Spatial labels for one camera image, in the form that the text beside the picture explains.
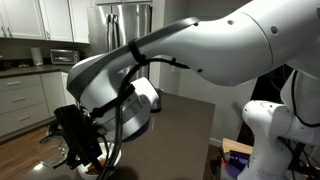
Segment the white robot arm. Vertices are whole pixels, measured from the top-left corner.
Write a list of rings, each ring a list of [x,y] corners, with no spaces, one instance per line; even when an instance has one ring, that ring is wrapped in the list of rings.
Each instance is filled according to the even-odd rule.
[[[252,0],[213,21],[187,18],[76,64],[68,91],[92,110],[113,100],[125,68],[157,55],[176,58],[205,80],[236,86],[283,64],[293,72],[280,103],[253,100],[242,112],[254,133],[238,180],[282,180],[292,155],[282,138],[319,142],[320,0]]]

